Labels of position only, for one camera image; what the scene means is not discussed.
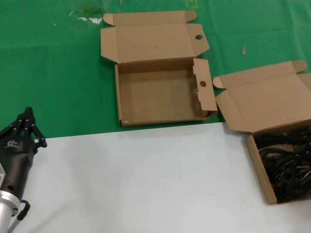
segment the box flap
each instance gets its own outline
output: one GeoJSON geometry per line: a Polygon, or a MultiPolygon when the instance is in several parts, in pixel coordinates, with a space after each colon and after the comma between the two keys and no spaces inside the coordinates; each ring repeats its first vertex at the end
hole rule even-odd
{"type": "Polygon", "coordinates": [[[195,11],[160,11],[142,13],[104,14],[103,20],[113,26],[137,26],[186,23],[196,18],[195,11]]]}
{"type": "Polygon", "coordinates": [[[193,72],[198,85],[198,98],[203,111],[217,112],[217,105],[210,76],[208,61],[194,58],[193,72]]]}
{"type": "Polygon", "coordinates": [[[286,62],[218,77],[226,88],[216,102],[231,129],[256,132],[311,119],[311,75],[303,61],[286,62]]]}
{"type": "MultiPolygon", "coordinates": [[[[181,21],[180,12],[165,14],[177,14],[179,17],[174,20],[181,21]]],[[[101,55],[118,63],[190,58],[208,49],[209,45],[200,24],[143,24],[101,29],[101,55]]]]}
{"type": "Polygon", "coordinates": [[[275,79],[296,74],[307,69],[304,61],[283,62],[274,65],[243,70],[231,74],[221,75],[213,79],[216,88],[233,88],[237,86],[258,83],[268,79],[275,79]]]}

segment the white paint spot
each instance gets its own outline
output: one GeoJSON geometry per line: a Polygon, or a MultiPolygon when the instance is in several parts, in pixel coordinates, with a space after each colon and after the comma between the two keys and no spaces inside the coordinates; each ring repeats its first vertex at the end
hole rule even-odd
{"type": "Polygon", "coordinates": [[[87,18],[85,18],[85,17],[80,17],[80,18],[78,18],[78,19],[82,19],[82,20],[84,20],[84,21],[87,21],[87,18]]]}
{"type": "Polygon", "coordinates": [[[99,24],[103,18],[100,17],[100,18],[89,18],[89,19],[92,21],[92,23],[97,23],[97,24],[99,24]]]}

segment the white table surface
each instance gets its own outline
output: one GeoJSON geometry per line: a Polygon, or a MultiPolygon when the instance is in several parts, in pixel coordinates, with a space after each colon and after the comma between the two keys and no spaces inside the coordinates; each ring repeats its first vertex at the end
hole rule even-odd
{"type": "Polygon", "coordinates": [[[48,139],[15,233],[307,233],[311,201],[267,205],[226,124],[48,139]]]}

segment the coiled black cable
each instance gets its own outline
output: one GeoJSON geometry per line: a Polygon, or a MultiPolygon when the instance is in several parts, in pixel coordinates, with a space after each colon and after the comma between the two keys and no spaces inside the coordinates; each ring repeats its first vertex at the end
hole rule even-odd
{"type": "Polygon", "coordinates": [[[311,195],[311,129],[271,134],[256,141],[262,163],[279,202],[311,195]],[[270,146],[292,144],[293,150],[270,146]]]}
{"type": "Polygon", "coordinates": [[[303,145],[311,138],[311,127],[300,128],[289,133],[265,134],[256,140],[258,149],[273,145],[303,145]]]}

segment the empty cardboard box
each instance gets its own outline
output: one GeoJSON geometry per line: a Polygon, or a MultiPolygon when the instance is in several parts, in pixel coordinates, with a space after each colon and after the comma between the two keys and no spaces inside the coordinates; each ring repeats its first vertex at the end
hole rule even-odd
{"type": "Polygon", "coordinates": [[[217,113],[209,49],[194,11],[105,14],[101,55],[115,65],[122,126],[202,121],[217,113]]]}
{"type": "Polygon", "coordinates": [[[306,68],[303,61],[284,62],[213,80],[215,87],[226,89],[216,97],[216,102],[229,127],[250,133],[246,145],[269,204],[278,201],[255,139],[265,133],[311,126],[311,74],[298,74],[306,68]]]}

